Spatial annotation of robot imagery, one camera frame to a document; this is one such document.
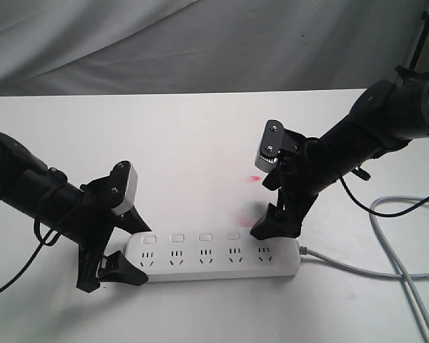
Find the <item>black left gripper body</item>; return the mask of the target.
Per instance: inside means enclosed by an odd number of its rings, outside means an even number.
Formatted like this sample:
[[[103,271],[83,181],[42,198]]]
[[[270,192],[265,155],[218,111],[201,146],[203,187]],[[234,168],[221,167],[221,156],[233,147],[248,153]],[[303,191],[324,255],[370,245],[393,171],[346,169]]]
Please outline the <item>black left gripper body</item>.
[[[82,200],[61,223],[63,235],[78,244],[77,288],[90,293],[100,287],[99,266],[116,218],[109,175],[81,185]]]

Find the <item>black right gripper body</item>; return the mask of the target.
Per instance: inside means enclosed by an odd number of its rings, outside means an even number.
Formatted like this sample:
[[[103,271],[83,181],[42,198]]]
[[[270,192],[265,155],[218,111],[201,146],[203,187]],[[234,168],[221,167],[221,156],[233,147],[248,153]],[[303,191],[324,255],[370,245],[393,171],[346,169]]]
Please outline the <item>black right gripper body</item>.
[[[276,167],[267,173],[262,185],[278,191],[277,208],[298,213],[302,223],[318,194],[335,179],[322,170],[327,149],[320,139],[305,137],[285,129]]]

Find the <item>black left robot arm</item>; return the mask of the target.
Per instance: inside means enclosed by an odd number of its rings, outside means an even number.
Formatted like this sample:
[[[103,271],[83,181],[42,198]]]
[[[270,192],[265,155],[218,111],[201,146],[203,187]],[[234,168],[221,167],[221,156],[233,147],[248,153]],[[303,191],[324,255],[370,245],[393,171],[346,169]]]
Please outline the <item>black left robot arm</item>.
[[[148,276],[121,251],[104,255],[114,229],[129,234],[150,230],[134,206],[136,192],[137,173],[130,161],[75,187],[64,172],[0,132],[0,202],[34,220],[41,247],[54,245],[61,236],[78,245],[77,288],[84,292],[93,292],[102,282],[147,282]]]

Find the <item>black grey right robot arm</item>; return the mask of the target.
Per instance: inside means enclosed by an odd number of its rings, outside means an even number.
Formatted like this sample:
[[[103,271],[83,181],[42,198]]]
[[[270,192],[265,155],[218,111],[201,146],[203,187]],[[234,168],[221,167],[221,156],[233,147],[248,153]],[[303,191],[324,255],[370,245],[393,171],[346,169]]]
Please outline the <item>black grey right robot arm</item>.
[[[266,122],[255,166],[266,173],[262,184],[277,192],[277,203],[268,204],[252,226],[254,238],[298,238],[320,192],[348,173],[367,181],[362,163],[429,138],[429,71],[395,70],[400,85],[374,83],[320,138],[286,129],[275,119]]]

